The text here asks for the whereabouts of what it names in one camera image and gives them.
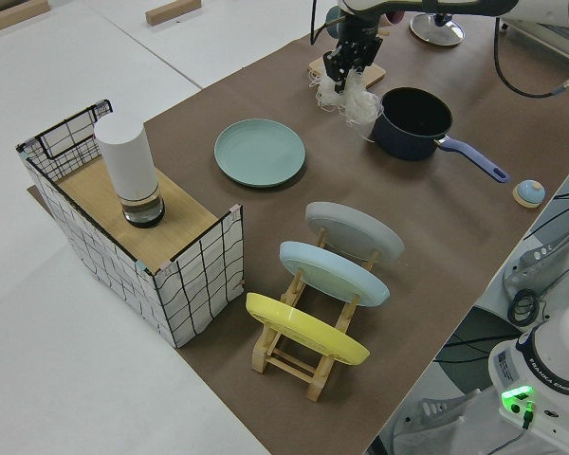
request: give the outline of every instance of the grid pattern box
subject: grid pattern box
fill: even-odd
[[[95,122],[102,100],[17,146],[54,220],[83,264],[172,346],[201,333],[244,292],[243,210],[232,207],[194,241],[150,271],[78,205],[58,182],[100,156]]]

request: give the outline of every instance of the white canister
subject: white canister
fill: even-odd
[[[95,139],[126,220],[138,228],[156,225],[164,202],[143,122],[128,114],[107,114],[95,123]]]

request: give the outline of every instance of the brown table mat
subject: brown table mat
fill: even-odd
[[[304,397],[299,379],[271,366],[265,374],[250,368],[261,326],[244,297],[179,350],[274,454],[362,453],[539,213],[514,202],[513,186],[534,178],[552,195],[569,172],[569,94],[528,100],[506,89],[493,69],[492,20],[456,17],[466,39],[441,48],[414,39],[410,17],[390,28],[376,59],[386,79],[372,90],[382,95],[410,85],[440,97],[453,113],[450,135],[507,170],[509,184],[442,151],[422,162],[395,159],[343,117],[322,111],[306,68],[335,45],[326,34],[315,46],[307,38],[293,42],[146,124],[156,166],[175,183],[215,213],[243,204],[247,291],[276,299],[285,291],[291,276],[279,262],[279,245],[314,241],[303,219],[313,201],[365,211],[405,242],[395,264],[374,269],[391,297],[381,307],[359,308],[348,332],[370,357],[357,367],[337,364],[319,403]],[[525,90],[547,91],[569,77],[569,61],[514,30],[503,37],[501,53],[508,78]],[[219,170],[214,142],[245,118],[274,119],[300,135],[306,162],[291,181],[253,189]],[[340,311],[311,289],[300,308],[332,322]]]

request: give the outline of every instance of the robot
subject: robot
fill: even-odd
[[[569,307],[491,350],[500,414],[569,453]]]
[[[332,21],[332,27],[337,24],[339,40],[322,59],[338,93],[343,92],[351,69],[362,72],[373,63],[382,42],[377,30],[384,14],[468,14],[569,27],[569,0],[338,0],[336,8],[339,17]]]

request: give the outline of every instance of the saucepan handle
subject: saucepan handle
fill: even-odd
[[[461,140],[453,139],[448,136],[445,136],[442,139],[436,139],[435,142],[438,148],[445,152],[456,152],[465,156],[493,180],[500,183],[506,183],[510,180],[510,176],[502,168],[497,166],[466,142],[462,142]]]

